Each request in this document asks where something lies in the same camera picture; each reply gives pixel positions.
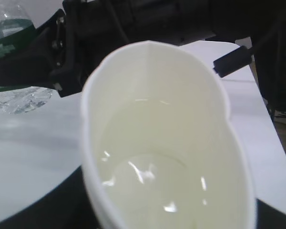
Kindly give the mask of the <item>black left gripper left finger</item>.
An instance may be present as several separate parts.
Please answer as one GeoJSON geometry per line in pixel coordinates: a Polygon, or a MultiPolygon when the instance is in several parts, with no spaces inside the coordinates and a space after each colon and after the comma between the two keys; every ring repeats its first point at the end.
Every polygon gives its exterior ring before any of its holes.
{"type": "Polygon", "coordinates": [[[0,222],[0,229],[99,229],[77,168],[54,190],[0,222]]]}

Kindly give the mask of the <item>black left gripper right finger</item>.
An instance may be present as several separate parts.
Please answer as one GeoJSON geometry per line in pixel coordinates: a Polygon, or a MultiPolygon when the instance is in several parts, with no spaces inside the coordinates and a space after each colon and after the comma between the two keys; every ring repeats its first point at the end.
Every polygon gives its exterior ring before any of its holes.
{"type": "Polygon", "coordinates": [[[257,229],[286,229],[286,214],[257,199],[257,229]]]}

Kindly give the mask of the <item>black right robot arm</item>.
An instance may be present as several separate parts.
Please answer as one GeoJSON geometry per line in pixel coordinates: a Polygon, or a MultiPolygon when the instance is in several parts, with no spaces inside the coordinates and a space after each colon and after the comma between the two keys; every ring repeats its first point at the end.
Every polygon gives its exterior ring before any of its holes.
{"type": "Polygon", "coordinates": [[[110,52],[145,40],[182,45],[213,35],[273,34],[277,0],[65,0],[34,28],[0,19],[0,92],[31,86],[79,93],[110,52]]]}

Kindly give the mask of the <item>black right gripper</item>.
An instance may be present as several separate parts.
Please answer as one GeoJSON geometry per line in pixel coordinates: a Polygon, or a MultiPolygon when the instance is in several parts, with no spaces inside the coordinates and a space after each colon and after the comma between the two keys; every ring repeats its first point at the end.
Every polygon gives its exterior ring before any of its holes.
{"type": "Polygon", "coordinates": [[[107,54],[133,42],[132,0],[62,5],[65,12],[57,10],[38,28],[26,18],[0,20],[0,86],[55,83],[61,97],[77,94],[107,54]]]}

